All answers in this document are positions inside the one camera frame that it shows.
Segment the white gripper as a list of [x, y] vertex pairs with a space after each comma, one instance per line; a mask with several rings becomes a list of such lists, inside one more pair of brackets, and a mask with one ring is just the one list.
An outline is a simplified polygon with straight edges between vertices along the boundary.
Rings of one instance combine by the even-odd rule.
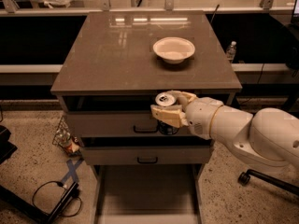
[[152, 116], [175, 128], [189, 125], [191, 134], [205, 140], [210, 139], [211, 122], [224, 103], [209, 97], [197, 98], [194, 93], [186, 91], [171, 91], [171, 93], [179, 105], [167, 107], [151, 105]]

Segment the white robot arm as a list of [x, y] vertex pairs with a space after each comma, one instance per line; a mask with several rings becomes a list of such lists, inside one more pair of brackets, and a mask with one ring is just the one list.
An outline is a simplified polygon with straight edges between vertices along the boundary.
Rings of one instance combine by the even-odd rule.
[[299, 168], [299, 118], [277, 108], [256, 114], [232, 108], [210, 97], [185, 91], [158, 94], [152, 116], [170, 126], [226, 146], [239, 160], [264, 172]]

